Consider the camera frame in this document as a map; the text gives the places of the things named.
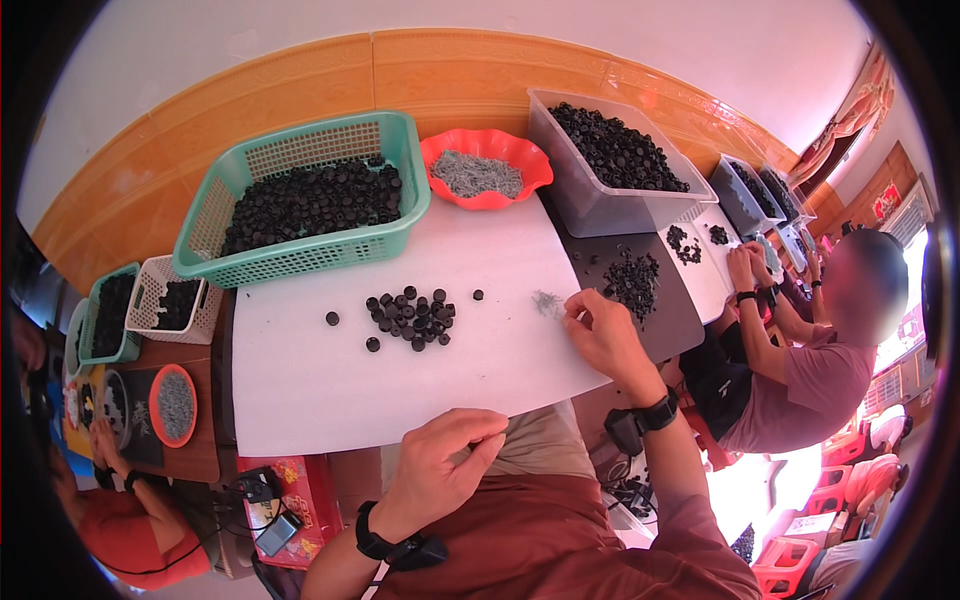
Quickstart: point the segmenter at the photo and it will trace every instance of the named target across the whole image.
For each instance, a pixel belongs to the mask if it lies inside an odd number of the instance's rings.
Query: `patterned curtain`
[[[790,171],[788,185],[793,188],[808,180],[830,156],[836,138],[853,135],[876,116],[869,138],[873,139],[893,103],[893,67],[874,42],[843,105],[827,123],[820,137],[804,151],[797,166]]]

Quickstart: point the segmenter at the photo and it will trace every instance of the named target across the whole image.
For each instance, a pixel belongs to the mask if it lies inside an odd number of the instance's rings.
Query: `white wall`
[[[868,125],[868,130],[873,125],[873,123]],[[857,194],[863,190],[898,140],[907,157],[910,158],[914,170],[918,174],[926,175],[933,198],[937,197],[936,190],[932,189],[933,164],[926,149],[924,134],[906,91],[900,82],[897,82],[894,105],[890,108],[880,131],[870,141],[867,140],[866,133],[862,134],[848,150],[849,158],[827,177],[827,183],[833,187],[844,206],[853,202]],[[899,190],[901,195],[908,191],[910,190]]]
[[[642,62],[798,153],[839,108],[869,36],[847,0],[110,0],[50,99],[17,214],[33,231],[90,156],[192,84],[308,41],[406,27],[553,37]]]

